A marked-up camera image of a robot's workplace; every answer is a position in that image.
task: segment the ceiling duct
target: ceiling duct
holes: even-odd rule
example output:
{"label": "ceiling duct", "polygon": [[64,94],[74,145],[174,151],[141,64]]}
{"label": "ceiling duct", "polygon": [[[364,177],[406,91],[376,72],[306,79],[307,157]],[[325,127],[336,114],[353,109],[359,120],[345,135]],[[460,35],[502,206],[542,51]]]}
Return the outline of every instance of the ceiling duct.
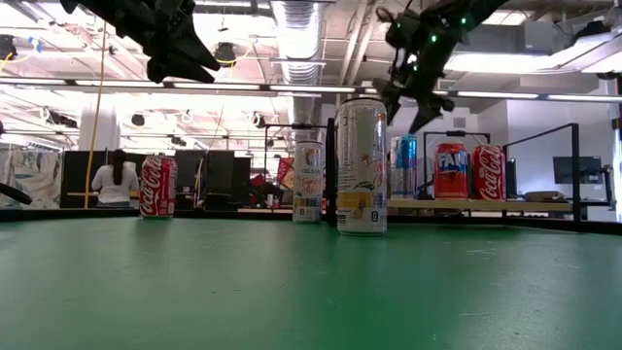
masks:
{"label": "ceiling duct", "polygon": [[[282,58],[318,59],[324,5],[307,1],[272,1],[272,11],[277,21],[277,39]],[[315,63],[284,63],[281,65],[287,84],[316,85],[320,65]],[[315,98],[291,97],[289,106],[291,123],[321,123],[314,113]]]}

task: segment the white drink can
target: white drink can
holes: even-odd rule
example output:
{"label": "white drink can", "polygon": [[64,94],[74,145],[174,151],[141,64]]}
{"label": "white drink can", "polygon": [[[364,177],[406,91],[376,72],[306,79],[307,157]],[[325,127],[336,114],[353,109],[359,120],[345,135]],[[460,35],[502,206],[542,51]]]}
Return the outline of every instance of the white drink can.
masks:
{"label": "white drink can", "polygon": [[387,230],[387,111],[375,98],[346,100],[337,130],[337,228],[342,234]]}
{"label": "white drink can", "polygon": [[294,214],[297,223],[322,219],[324,147],[315,141],[297,141],[294,155]]}

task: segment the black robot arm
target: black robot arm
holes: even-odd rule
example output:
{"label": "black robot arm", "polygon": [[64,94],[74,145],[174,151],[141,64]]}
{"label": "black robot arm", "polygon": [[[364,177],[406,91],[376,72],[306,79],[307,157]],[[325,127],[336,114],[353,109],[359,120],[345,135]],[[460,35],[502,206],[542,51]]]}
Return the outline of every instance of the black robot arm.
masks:
{"label": "black robot arm", "polygon": [[391,123],[399,110],[399,98],[417,100],[418,113],[409,133],[415,133],[441,115],[453,111],[454,102],[433,93],[443,78],[445,64],[458,43],[467,44],[467,34],[508,0],[441,0],[421,14],[411,10],[395,17],[384,8],[376,11],[391,24],[386,41],[396,49],[390,80],[374,79],[374,87],[387,106]]}
{"label": "black robot arm", "polygon": [[78,5],[117,28],[120,37],[132,38],[152,59],[147,76],[160,83],[166,77],[213,83],[203,67],[218,71],[221,65],[194,31],[192,0],[60,0],[66,12]]}

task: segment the person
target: person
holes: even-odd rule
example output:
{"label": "person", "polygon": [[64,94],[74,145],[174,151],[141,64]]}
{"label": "person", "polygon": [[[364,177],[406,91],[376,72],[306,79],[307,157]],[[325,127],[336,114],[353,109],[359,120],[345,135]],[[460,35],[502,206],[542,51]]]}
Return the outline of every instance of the person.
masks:
{"label": "person", "polygon": [[97,207],[127,208],[129,207],[129,190],[138,191],[136,171],[125,162],[123,150],[112,152],[110,165],[103,165],[95,174],[91,183],[94,190],[99,191]]}

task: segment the green tabletop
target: green tabletop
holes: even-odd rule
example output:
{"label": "green tabletop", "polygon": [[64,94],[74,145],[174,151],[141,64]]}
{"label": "green tabletop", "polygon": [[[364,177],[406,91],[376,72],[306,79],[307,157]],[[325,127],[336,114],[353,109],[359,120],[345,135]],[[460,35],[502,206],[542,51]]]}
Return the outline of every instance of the green tabletop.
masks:
{"label": "green tabletop", "polygon": [[0,349],[620,349],[622,237],[134,218],[0,225]]}

